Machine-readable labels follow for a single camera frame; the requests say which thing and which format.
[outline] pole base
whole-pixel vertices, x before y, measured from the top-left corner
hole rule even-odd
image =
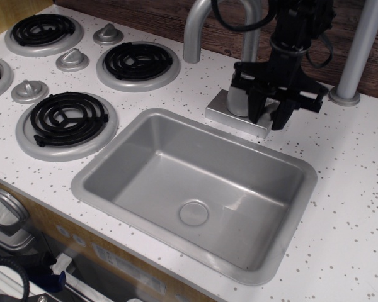
[[[329,92],[329,98],[332,102],[334,102],[337,105],[344,107],[352,107],[360,102],[360,93],[356,91],[354,97],[352,97],[351,99],[343,99],[337,95],[337,87],[334,87]]]

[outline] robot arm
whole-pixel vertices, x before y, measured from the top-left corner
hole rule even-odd
[[[276,110],[269,114],[273,120],[272,130],[280,130],[293,110],[304,108],[319,112],[322,106],[328,90],[305,75],[301,62],[312,39],[321,37],[329,43],[324,31],[331,28],[335,12],[333,0],[278,0],[275,7],[277,25],[270,37],[269,61],[235,63],[231,86],[246,91],[248,117],[253,123],[266,113],[267,98],[279,101]],[[302,92],[316,97],[305,96]]]

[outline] wooden wall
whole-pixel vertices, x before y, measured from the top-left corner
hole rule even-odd
[[[52,0],[0,0],[0,33],[52,4]]]
[[[194,1],[55,0],[54,2],[76,11],[182,42],[185,20]],[[335,48],[335,57],[332,63],[323,69],[314,69],[304,62],[304,70],[308,75],[327,84],[338,84],[363,5],[364,0],[335,0],[337,16],[333,21],[333,28],[327,31]],[[263,7],[266,14],[266,0],[263,0]],[[221,10],[226,20],[243,23],[243,9],[239,0],[224,1]],[[273,30],[274,22],[262,29],[258,55],[260,60],[266,60],[270,54],[268,41]],[[202,47],[240,58],[241,45],[242,35],[223,29],[210,14],[203,29]],[[310,53],[316,60],[324,60],[328,54],[319,42],[314,43]],[[378,97],[378,35],[358,90]]]

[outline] sink drain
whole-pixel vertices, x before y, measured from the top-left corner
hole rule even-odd
[[[185,204],[179,214],[181,220],[191,227],[202,225],[209,217],[207,208],[198,201]]]

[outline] wooden cabinet panel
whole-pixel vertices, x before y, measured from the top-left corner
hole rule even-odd
[[[0,0],[0,33],[52,4],[52,0]]]

